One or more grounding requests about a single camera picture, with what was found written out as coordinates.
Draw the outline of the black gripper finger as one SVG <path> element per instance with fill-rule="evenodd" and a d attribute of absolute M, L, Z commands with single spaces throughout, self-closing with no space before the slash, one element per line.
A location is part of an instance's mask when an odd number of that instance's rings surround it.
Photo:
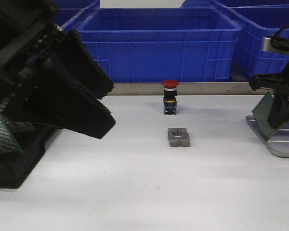
<path fill-rule="evenodd" d="M 93 97 L 100 100 L 112 91 L 114 83 L 91 57 L 77 31 L 64 34 L 60 60 L 68 73 Z"/>
<path fill-rule="evenodd" d="M 65 128 L 101 139 L 115 125 L 110 111 L 68 73 L 53 54 L 6 106 L 13 122 Z"/>
<path fill-rule="evenodd" d="M 273 129 L 279 129 L 289 122 L 289 96 L 275 91 L 271 111 L 267 119 Z"/>

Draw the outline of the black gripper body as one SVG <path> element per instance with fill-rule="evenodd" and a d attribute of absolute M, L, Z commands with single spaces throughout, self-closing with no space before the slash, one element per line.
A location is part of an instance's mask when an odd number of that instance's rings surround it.
<path fill-rule="evenodd" d="M 65 113 L 70 89 L 62 58 L 68 34 L 53 21 L 51 0 L 0 0 L 0 109 Z"/>
<path fill-rule="evenodd" d="M 273 34 L 263 38 L 263 51 L 289 55 L 289 38 Z M 280 93 L 289 104 L 289 61 L 280 73 L 255 74 L 249 81 L 253 91 L 271 90 Z"/>

